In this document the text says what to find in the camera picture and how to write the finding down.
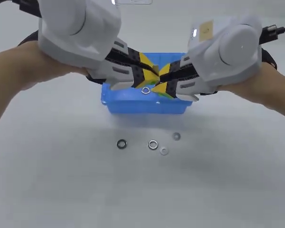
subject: small washer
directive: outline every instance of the small washer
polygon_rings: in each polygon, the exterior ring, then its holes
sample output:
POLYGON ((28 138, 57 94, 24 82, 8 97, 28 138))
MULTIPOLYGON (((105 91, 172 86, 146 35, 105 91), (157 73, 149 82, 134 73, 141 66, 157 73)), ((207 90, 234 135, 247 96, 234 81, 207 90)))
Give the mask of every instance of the small washer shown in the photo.
POLYGON ((178 133, 178 132, 175 132, 175 133, 173 133, 173 139, 175 140, 175 141, 178 141, 178 140, 180 140, 181 139, 181 134, 180 133, 178 133))
POLYGON ((151 89, 149 87, 142 88, 142 93, 143 94, 149 94, 150 92, 151 92, 151 89))
POLYGON ((127 147, 127 141, 125 139, 120 139, 118 140, 116 145, 120 150, 123 150, 124 148, 127 147))
POLYGON ((169 153, 169 150, 168 150, 168 148, 166 148, 166 147, 161 147, 161 149, 160 149, 160 153, 161 153, 161 155, 168 155, 168 153, 169 153))
POLYGON ((150 140, 148 142, 148 147, 150 150, 155 151, 158 148, 158 142, 156 140, 150 140))

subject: blue plastic container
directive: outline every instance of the blue plastic container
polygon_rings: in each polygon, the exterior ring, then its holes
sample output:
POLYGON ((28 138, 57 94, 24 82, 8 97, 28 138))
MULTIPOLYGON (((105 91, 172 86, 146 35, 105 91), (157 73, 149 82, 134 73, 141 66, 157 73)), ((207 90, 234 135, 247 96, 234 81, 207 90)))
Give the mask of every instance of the blue plastic container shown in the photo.
MULTIPOLYGON (((177 61, 183 53, 145 53, 159 68, 177 61)), ((112 91, 108 84, 102 85, 101 102, 113 114, 183 114, 192 102, 169 99, 150 92, 143 94, 141 89, 128 88, 112 91)))

